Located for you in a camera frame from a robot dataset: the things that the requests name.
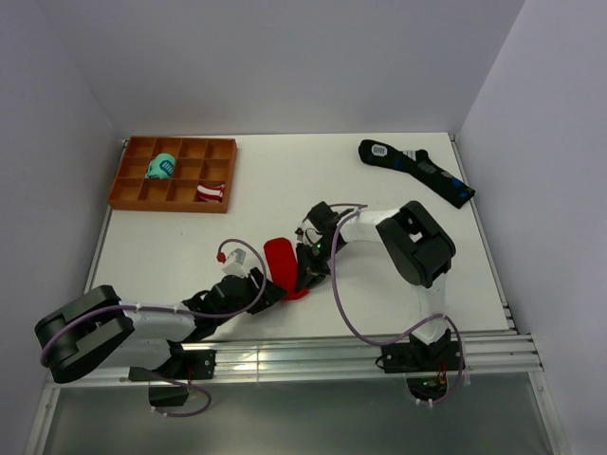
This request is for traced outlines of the red Santa sock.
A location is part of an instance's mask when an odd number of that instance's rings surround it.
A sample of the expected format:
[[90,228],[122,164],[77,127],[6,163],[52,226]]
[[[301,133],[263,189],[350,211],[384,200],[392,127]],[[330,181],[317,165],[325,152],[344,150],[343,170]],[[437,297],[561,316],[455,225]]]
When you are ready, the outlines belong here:
[[305,297],[306,288],[295,290],[298,263],[290,240],[285,237],[271,239],[264,244],[264,252],[273,282],[287,292],[285,300]]

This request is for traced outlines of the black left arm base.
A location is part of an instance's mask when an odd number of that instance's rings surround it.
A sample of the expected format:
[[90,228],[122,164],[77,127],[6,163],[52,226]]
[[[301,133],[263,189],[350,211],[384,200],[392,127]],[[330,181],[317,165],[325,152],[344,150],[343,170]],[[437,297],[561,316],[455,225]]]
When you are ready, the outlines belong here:
[[208,380],[214,375],[215,350],[184,351],[173,355],[153,373],[173,380]]

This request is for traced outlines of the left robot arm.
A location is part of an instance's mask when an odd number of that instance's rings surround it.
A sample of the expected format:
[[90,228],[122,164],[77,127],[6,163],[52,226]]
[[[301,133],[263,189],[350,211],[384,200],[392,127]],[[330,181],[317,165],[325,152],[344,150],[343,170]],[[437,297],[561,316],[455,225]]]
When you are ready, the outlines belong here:
[[123,300],[112,286],[101,285],[40,319],[34,333],[41,362],[58,384],[99,367],[146,369],[174,378],[185,367],[184,344],[210,337],[242,313],[260,313],[286,295],[257,267],[245,277],[227,275],[175,304]]

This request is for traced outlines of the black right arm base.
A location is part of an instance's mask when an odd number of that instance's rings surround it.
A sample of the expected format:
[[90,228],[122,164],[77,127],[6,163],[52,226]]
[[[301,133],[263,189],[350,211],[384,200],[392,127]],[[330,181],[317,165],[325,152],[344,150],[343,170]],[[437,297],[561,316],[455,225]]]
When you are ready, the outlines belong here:
[[376,365],[385,373],[457,372],[461,359],[456,341],[426,345],[413,340],[382,347]]

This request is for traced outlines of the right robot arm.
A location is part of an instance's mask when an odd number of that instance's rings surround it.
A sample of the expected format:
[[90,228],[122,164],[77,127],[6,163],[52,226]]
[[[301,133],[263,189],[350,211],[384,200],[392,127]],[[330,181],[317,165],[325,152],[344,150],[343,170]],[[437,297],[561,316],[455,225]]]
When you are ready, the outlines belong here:
[[415,366],[428,370],[444,354],[443,347],[455,331],[445,314],[447,274],[456,247],[424,206],[411,201],[399,209],[369,211],[358,203],[315,205],[296,229],[297,276],[295,290],[312,289],[331,278],[338,311],[355,337],[371,345],[375,341],[360,333],[347,317],[340,301],[336,276],[336,256],[346,245],[356,242],[381,244],[396,271],[417,295],[420,321],[385,345],[408,338]]

